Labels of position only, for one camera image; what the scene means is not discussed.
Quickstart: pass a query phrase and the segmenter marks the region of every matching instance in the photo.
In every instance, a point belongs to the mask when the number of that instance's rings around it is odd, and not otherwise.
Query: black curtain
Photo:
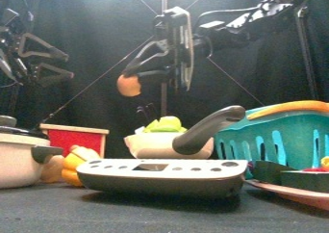
[[[195,23],[200,13],[254,7],[261,0],[168,0],[167,8],[187,9]],[[307,28],[313,52],[318,99],[327,101],[327,0],[311,0]],[[48,88],[21,87],[14,117],[32,128],[61,106],[47,123],[109,129],[105,157],[131,157],[123,138],[142,122],[136,107],[152,103],[159,113],[160,87],[148,85],[143,94],[123,97],[116,78],[151,37],[151,22],[162,14],[162,0],[39,0],[33,34],[69,54],[56,63],[75,73],[67,83]],[[228,22],[235,16],[216,19]],[[190,91],[168,88],[167,115],[192,126],[228,105],[246,109],[311,99],[295,23],[286,24],[240,49],[216,51],[211,60],[195,59]]]

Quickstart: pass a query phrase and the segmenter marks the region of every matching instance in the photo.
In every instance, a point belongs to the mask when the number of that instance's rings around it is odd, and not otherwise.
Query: teal basket
[[[246,111],[246,115],[265,109]],[[329,115],[291,111],[254,120],[245,117],[214,135],[219,159],[271,161],[295,169],[318,168],[329,156]]]

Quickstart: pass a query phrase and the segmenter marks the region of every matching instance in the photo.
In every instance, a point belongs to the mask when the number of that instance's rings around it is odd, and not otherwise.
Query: red toy box
[[[104,158],[108,130],[53,124],[40,124],[40,128],[49,136],[49,145],[59,146],[64,149],[64,157],[69,154],[71,146],[79,145],[93,149],[99,153],[99,156]]]

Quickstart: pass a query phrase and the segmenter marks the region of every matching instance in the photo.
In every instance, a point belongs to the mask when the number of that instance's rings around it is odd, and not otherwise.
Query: black table
[[[65,183],[0,190],[0,232],[327,232],[329,212],[245,184],[224,200],[104,194]]]

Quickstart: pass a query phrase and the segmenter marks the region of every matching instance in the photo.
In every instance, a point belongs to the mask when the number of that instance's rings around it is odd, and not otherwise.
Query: pot handle
[[[191,155],[202,150],[210,137],[246,116],[242,106],[226,107],[206,116],[180,136],[172,140],[174,150],[183,155]]]
[[[31,147],[31,154],[32,154],[33,160],[39,164],[45,164],[53,155],[61,155],[63,154],[63,148],[55,147],[55,146],[36,145],[36,146]]]

